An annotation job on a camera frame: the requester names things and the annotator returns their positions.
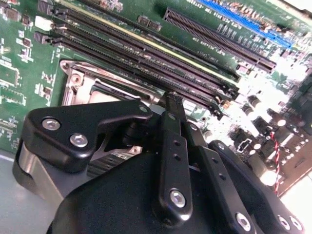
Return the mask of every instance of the ram slot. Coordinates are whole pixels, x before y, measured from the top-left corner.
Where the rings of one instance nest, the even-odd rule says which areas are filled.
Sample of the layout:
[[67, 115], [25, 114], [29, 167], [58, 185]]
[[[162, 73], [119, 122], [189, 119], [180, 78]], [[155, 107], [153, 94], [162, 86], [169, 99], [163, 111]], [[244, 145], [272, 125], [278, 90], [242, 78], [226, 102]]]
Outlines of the ram slot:
[[[192, 57], [193, 59], [197, 60], [198, 62], [202, 62], [208, 66], [211, 66], [211, 64], [213, 64], [214, 66], [218, 67], [222, 71], [229, 74], [231, 77], [233, 77], [235, 79], [239, 79], [239, 76], [235, 72], [229, 70], [226, 66], [223, 66], [222, 64], [212, 63], [212, 61], [208, 60], [205, 56], [202, 56], [202, 55], [194, 52], [193, 50], [191, 50], [191, 49], [189, 49], [189, 48], [187, 48], [181, 44], [178, 44], [175, 41], [170, 40], [167, 37], [164, 37], [161, 34], [154, 32], [153, 30], [150, 30], [148, 27], [145, 27], [145, 26], [143, 26], [137, 22], [131, 21], [131, 20], [115, 13], [114, 11], [110, 11], [108, 9], [105, 9], [105, 8], [101, 7], [99, 4], [94, 3], [93, 1], [90, 1], [90, 0], [79, 0], [79, 1], [81, 3], [89, 6], [89, 7], [92, 7], [93, 9], [96, 9], [99, 12], [102, 12], [102, 13], [109, 15], [109, 16], [111, 16], [111, 17], [113, 17], [113, 18], [115, 18], [121, 22], [126, 23], [127, 25], [134, 27], [135, 29], [139, 29], [145, 35], [151, 36], [151, 37], [155, 38], [156, 40], [159, 40], [162, 43], [169, 45], [175, 51], [180, 51], [184, 55], [186, 55], [188, 57]], [[64, 0], [59, 0], [59, 2], [62, 5], [66, 5], [66, 6], [69, 5]]]
[[122, 60], [129, 60], [131, 63], [139, 64], [142, 69], [150, 70], [154, 73], [160, 74], [163, 77], [169, 78], [175, 82], [181, 82], [183, 85], [188, 85], [194, 92], [200, 91], [205, 95], [211, 96], [215, 100], [230, 101], [231, 98], [218, 93], [216, 90], [211, 89], [209, 86], [203, 86], [201, 82], [190, 77], [182, 77], [175, 71], [170, 70], [168, 67], [160, 67], [158, 64], [152, 63], [147, 59], [141, 58], [136, 53], [125, 50], [124, 48], [117, 46], [114, 43], [107, 42], [101, 38], [92, 35], [91, 33], [82, 31], [78, 28], [67, 28], [63, 30], [57, 30], [61, 35], [67, 36], [70, 39], [77, 39], [79, 41], [85, 40], [88, 43], [93, 43], [95, 47], [98, 47], [100, 51], [110, 51], [115, 53]]
[[133, 77], [134, 80], [148, 82], [149, 84], [164, 91], [175, 91], [184, 98], [207, 108], [212, 115], [215, 115], [218, 119], [223, 117], [219, 106], [214, 102], [211, 96], [208, 96], [200, 91], [195, 92], [192, 87], [182, 82], [171, 82], [167, 80], [166, 77], [161, 76], [158, 71], [150, 71], [143, 67], [138, 67], [137, 64], [130, 61], [118, 59], [116, 56], [105, 54], [94, 47], [88, 46], [79, 41], [73, 41], [72, 39], [63, 37], [51, 38], [47, 35], [35, 32], [34, 40], [39, 43], [50, 43], [53, 46], [63, 46], [87, 58], [96, 59], [111, 66], [113, 65], [115, 68], [122, 71], [124, 75]]
[[201, 25], [194, 20], [182, 15], [181, 13], [167, 8], [164, 20], [204, 42], [214, 46], [224, 52], [230, 53], [237, 58], [240, 58], [251, 65], [254, 65], [268, 73], [271, 73], [276, 67], [276, 63], [255, 53], [252, 50], [240, 45], [239, 43], [230, 40], [220, 33], [217, 33], [204, 25]]
[[[189, 77], [194, 77], [195, 79], [200, 80], [200, 82], [203, 85], [207, 83], [205, 87], [208, 89], [209, 87], [220, 89], [225, 94], [231, 95], [231, 97], [234, 99], [238, 96], [238, 92], [237, 92], [238, 88], [236, 86], [225, 83], [224, 80], [218, 78], [217, 76], [202, 72], [198, 68], [190, 64], [184, 63], [173, 56], [165, 54], [164, 52], [160, 50], [151, 48], [150, 46], [147, 46], [140, 41], [134, 40], [128, 35], [118, 32], [108, 25], [94, 21], [81, 13], [70, 10], [66, 13], [66, 15], [63, 15], [61, 18], [63, 20], [75, 22], [75, 23], [78, 23], [79, 25], [83, 25], [92, 30], [95, 30], [97, 33], [101, 33], [109, 37], [111, 40], [114, 40], [124, 45], [124, 47], [128, 47], [129, 49], [132, 49], [133, 51], [141, 53], [145, 57], [151, 57], [152, 59], [155, 59], [159, 62], [168, 64], [170, 67], [173, 67], [177, 70], [182, 71], [184, 74], [187, 74]], [[70, 26], [69, 24], [66, 24], [65, 27], [68, 30], [75, 31], [75, 32], [77, 31], [76, 27]]]

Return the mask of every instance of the green circuit board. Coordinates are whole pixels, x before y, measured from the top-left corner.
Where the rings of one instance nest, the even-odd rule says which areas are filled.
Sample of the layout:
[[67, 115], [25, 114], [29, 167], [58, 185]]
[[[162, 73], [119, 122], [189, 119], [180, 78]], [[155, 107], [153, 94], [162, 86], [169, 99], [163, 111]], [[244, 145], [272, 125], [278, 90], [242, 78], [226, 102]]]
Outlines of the green circuit board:
[[[272, 102], [279, 111], [285, 107], [287, 101], [293, 95], [293, 86], [299, 86], [307, 75], [305, 71], [309, 68], [310, 62], [311, 26], [301, 19], [288, 15], [286, 11], [268, 1], [240, 0], [236, 1], [236, 3], [254, 9], [262, 17], [262, 20], [271, 23], [273, 29], [277, 25], [283, 25], [283, 27], [287, 28], [287, 35], [284, 32], [278, 32], [278, 35], [281, 37], [287, 36], [287, 40], [293, 42], [291, 49], [283, 48], [269, 40], [263, 40], [256, 33], [195, 0], [105, 1], [109, 3], [109, 7], [106, 9], [130, 21], [137, 23], [138, 17], [144, 16], [158, 23], [161, 28], [157, 32], [159, 35], [192, 50], [202, 59], [206, 59], [206, 62], [197, 61], [192, 57], [183, 55], [182, 52], [172, 49], [163, 41], [157, 40], [155, 36], [137, 30], [131, 25], [125, 24], [121, 20], [99, 10], [91, 9], [82, 1], [56, 0], [54, 3], [88, 12], [90, 16], [108, 21], [118, 28], [151, 41], [153, 45], [164, 50], [172, 50], [175, 55], [184, 56], [188, 62], [195, 63], [199, 69], [219, 74], [226, 81], [232, 81], [232, 84], [240, 88], [243, 97], [258, 94], [259, 91], [262, 91], [259, 96], [268, 102]], [[87, 61], [115, 73], [118, 73], [118, 71], [114, 70], [109, 64], [87, 58], [64, 47], [53, 47], [49, 44], [39, 44], [33, 41], [36, 31], [48, 33], [35, 26], [36, 16], [42, 16], [48, 20], [56, 18], [38, 13], [38, 0], [1, 0], [0, 2], [9, 5], [10, 9], [14, 9], [12, 16], [12, 11], [8, 14], [5, 7], [0, 7], [0, 148], [14, 153], [18, 147], [25, 115], [36, 108], [61, 105], [67, 79], [59, 68], [59, 62], [62, 59]], [[230, 3], [231, 1], [223, 1], [225, 5]], [[193, 20], [276, 62], [275, 71], [270, 74], [249, 66], [243, 60], [216, 50], [216, 48], [188, 32], [170, 25], [163, 20], [167, 7], [187, 15]], [[23, 23], [25, 17], [30, 22], [27, 25]], [[289, 53], [287, 58], [281, 56], [285, 51]], [[246, 67], [246, 71], [237, 70], [239, 65]], [[227, 68], [227, 71], [217, 68], [220, 66]], [[236, 73], [241, 78], [235, 80], [229, 71]], [[267, 97], [268, 93], [266, 92], [276, 92], [273, 93], [275, 96], [273, 100]], [[227, 135], [231, 131], [233, 123], [239, 125], [243, 121], [240, 117], [235, 119], [236, 115], [231, 116], [231, 110], [225, 110], [225, 112], [230, 118], [230, 125], [220, 121], [217, 122], [204, 108], [194, 107], [189, 111], [189, 114], [196, 119], [204, 118], [203, 130], [215, 128], [218, 132], [217, 136], [220, 136]]]

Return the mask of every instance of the electrolytic capacitor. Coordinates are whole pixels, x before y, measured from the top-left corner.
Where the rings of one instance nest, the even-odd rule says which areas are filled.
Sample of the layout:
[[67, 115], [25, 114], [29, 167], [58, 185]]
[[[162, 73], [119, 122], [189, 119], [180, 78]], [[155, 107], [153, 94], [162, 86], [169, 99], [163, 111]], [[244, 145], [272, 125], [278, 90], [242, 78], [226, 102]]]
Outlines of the electrolytic capacitor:
[[205, 131], [203, 135], [207, 143], [210, 143], [213, 140], [212, 139], [213, 133], [210, 130]]
[[257, 114], [251, 107], [247, 108], [244, 112], [251, 121], [254, 121], [257, 118]]
[[252, 106], [254, 108], [262, 107], [262, 102], [258, 98], [254, 98], [254, 100], [251, 102]]
[[286, 124], [286, 120], [277, 112], [269, 111], [269, 115], [272, 117], [272, 121], [279, 127], [283, 127]]
[[264, 135], [268, 140], [271, 139], [270, 133], [273, 128], [263, 118], [257, 118], [253, 124], [262, 135]]

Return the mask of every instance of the metal bracket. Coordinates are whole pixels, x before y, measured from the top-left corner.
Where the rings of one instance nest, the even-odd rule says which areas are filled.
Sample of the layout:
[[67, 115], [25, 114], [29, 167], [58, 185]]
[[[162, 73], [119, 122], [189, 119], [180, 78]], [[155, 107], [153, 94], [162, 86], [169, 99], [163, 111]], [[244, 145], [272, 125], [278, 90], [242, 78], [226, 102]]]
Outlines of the metal bracket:
[[218, 223], [224, 232], [255, 234], [255, 226], [241, 201], [235, 186], [218, 153], [206, 148], [201, 131], [192, 123], [185, 123], [189, 159], [197, 163], [204, 174], [209, 192], [207, 194], [219, 213]]
[[170, 227], [181, 226], [193, 212], [186, 140], [180, 126], [175, 115], [162, 113], [160, 169], [152, 208], [158, 219]]
[[27, 115], [21, 138], [31, 153], [66, 172], [79, 172], [96, 151], [99, 134], [152, 115], [137, 100], [36, 109]]
[[[31, 153], [24, 143], [15, 163], [13, 174], [17, 182], [55, 206], [60, 205], [72, 190], [88, 181], [87, 169], [74, 174], [66, 173]], [[25, 183], [24, 176], [30, 182]]]
[[254, 215], [265, 234], [304, 233], [298, 219], [227, 146], [215, 140], [209, 148], [220, 155], [248, 213]]

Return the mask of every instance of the integrated circuit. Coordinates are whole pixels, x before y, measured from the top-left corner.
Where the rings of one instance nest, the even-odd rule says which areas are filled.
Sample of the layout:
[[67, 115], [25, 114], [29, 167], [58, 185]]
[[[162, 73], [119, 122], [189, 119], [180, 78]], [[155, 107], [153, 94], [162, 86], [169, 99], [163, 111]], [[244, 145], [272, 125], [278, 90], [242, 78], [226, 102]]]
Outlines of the integrated circuit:
[[23, 39], [23, 45], [26, 47], [31, 47], [31, 40], [28, 38]]
[[160, 23], [153, 22], [153, 21], [151, 21], [151, 22], [149, 23], [148, 27], [151, 28], [151, 29], [153, 29], [153, 30], [155, 30], [155, 31], [157, 31], [157, 32], [159, 32], [159, 31], [161, 30], [161, 25], [160, 25]]
[[13, 9], [13, 8], [7, 8], [5, 11], [5, 15], [8, 17], [8, 19], [13, 21], [19, 21], [20, 20], [20, 13], [19, 11]]
[[21, 23], [25, 26], [28, 26], [30, 24], [30, 16], [28, 15], [23, 15], [21, 18]]
[[146, 16], [139, 16], [137, 18], [137, 21], [146, 27], [150, 24], [150, 20]]

